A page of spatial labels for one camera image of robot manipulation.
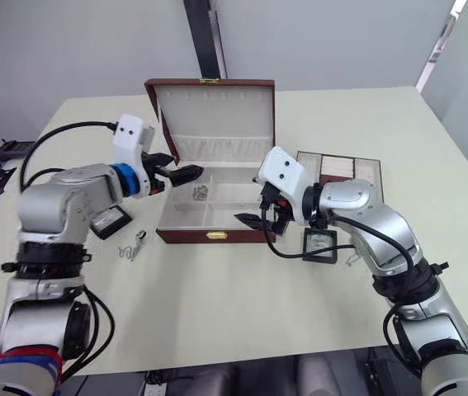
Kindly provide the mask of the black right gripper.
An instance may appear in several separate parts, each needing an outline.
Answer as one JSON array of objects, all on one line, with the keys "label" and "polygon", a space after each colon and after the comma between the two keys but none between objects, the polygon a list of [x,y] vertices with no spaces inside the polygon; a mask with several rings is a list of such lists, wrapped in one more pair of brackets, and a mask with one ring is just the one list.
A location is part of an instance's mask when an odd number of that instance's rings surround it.
[{"label": "black right gripper", "polygon": [[239,213],[234,217],[251,229],[263,229],[263,223],[269,226],[269,231],[282,237],[288,224],[294,219],[289,201],[272,184],[265,184],[261,193],[261,217],[257,214]]}]

